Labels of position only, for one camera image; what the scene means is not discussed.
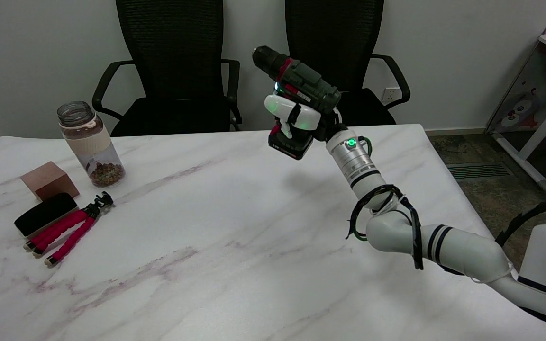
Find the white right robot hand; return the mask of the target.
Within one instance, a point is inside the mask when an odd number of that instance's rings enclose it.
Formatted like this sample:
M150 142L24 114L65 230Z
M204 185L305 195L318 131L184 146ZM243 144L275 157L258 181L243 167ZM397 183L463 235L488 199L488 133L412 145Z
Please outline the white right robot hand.
M277 94L269 95L264 100L265 108L275 117L275 126L269 134L270 147L282 150L307 149L312 140L327 141L339 135L339 144L354 149L358 138L343 131L342 116L338 108L333 108L331 114L321 114L314 108Z

